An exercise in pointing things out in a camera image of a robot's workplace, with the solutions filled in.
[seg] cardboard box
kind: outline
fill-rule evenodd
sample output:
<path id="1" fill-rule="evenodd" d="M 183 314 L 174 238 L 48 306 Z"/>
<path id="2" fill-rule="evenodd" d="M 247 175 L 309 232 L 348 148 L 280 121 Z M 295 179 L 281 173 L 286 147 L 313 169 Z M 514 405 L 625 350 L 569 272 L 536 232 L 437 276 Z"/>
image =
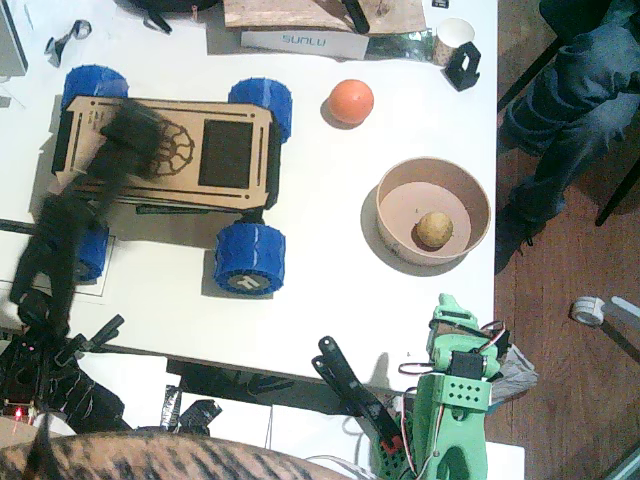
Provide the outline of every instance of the cardboard box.
<path id="1" fill-rule="evenodd" d="M 243 47 L 362 60 L 367 52 L 369 37 L 318 30 L 249 31 L 242 32 L 240 43 Z"/>
<path id="2" fill-rule="evenodd" d="M 248 104 L 141 100 L 163 118 L 151 180 L 130 177 L 118 200 L 222 211 L 270 208 L 278 196 L 280 132 L 271 111 Z M 52 171 L 84 173 L 122 99 L 77 96 L 64 111 Z M 95 194 L 99 181 L 82 190 Z"/>

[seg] chair leg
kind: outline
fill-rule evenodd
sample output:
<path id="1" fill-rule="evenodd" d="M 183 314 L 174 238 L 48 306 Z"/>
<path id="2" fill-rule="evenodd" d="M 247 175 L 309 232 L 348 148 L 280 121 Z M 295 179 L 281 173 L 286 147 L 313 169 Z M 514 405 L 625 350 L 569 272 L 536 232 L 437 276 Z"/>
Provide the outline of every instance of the chair leg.
<path id="1" fill-rule="evenodd" d="M 540 54 L 540 56 L 529 68 L 525 70 L 520 78 L 511 85 L 509 90 L 507 90 L 507 93 L 505 93 L 498 101 L 498 113 L 500 113 L 502 109 L 511 102 L 511 100 L 516 98 L 522 89 L 526 87 L 538 73 L 540 73 L 540 70 L 542 70 L 545 65 L 551 61 L 562 45 L 562 40 L 560 40 L 560 38 L 556 38 L 551 45 L 549 45 L 547 49 Z"/>
<path id="2" fill-rule="evenodd" d="M 640 158 L 636 160 L 636 163 L 633 165 L 633 167 L 631 167 L 629 173 L 627 173 L 620 185 L 618 185 L 618 188 L 616 188 L 616 191 L 613 192 L 611 199 L 602 209 L 602 212 L 600 213 L 600 215 L 598 215 L 598 218 L 596 218 L 597 227 L 602 226 L 607 218 L 609 218 L 611 212 L 613 212 L 613 210 L 618 206 L 625 195 L 629 193 L 629 190 L 633 188 L 638 179 L 640 179 Z"/>

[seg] paper cup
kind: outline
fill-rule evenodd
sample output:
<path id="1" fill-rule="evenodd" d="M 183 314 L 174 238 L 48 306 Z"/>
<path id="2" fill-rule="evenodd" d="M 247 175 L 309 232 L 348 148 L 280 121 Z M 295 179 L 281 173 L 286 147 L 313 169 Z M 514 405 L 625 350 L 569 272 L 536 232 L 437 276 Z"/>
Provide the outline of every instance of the paper cup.
<path id="1" fill-rule="evenodd" d="M 436 28 L 432 62 L 441 67 L 449 65 L 453 54 L 460 45 L 473 42 L 476 32 L 461 18 L 447 18 Z"/>

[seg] person's leg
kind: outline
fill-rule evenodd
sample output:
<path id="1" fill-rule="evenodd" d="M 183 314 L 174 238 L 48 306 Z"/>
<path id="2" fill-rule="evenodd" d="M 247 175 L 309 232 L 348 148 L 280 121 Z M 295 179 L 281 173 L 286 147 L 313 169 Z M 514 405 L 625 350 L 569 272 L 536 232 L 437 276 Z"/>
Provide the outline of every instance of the person's leg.
<path id="1" fill-rule="evenodd" d="M 607 24 L 578 35 L 507 107 L 499 138 L 542 155 L 568 124 L 635 88 L 637 71 L 640 45 L 627 28 Z"/>
<path id="2" fill-rule="evenodd" d="M 560 130 L 535 175 L 512 190 L 510 201 L 518 213 L 532 223 L 544 223 L 560 213 L 565 189 L 607 153 L 613 139 L 622 139 L 638 106 L 640 95 L 621 93 Z"/>
<path id="3" fill-rule="evenodd" d="M 558 132 L 535 175 L 513 189 L 509 205 L 496 216 L 496 273 L 522 242 L 531 244 L 544 223 L 560 213 L 565 189 L 608 151 L 611 140 L 622 138 L 638 106 L 640 95 L 621 93 Z"/>

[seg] jeans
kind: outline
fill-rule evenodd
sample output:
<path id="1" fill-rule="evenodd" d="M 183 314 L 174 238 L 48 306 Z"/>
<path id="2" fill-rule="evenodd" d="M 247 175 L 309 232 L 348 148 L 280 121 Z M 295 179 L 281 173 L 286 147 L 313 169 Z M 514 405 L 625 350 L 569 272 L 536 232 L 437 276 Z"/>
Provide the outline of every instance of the jeans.
<path id="1" fill-rule="evenodd" d="M 629 93 L 639 91 L 638 71 L 638 41 L 629 28 L 607 23 L 562 47 L 509 105 L 502 133 L 541 157 L 535 175 L 511 192 L 523 218 L 543 223 L 560 213 L 569 184 L 622 139 L 640 106 L 640 94 Z"/>

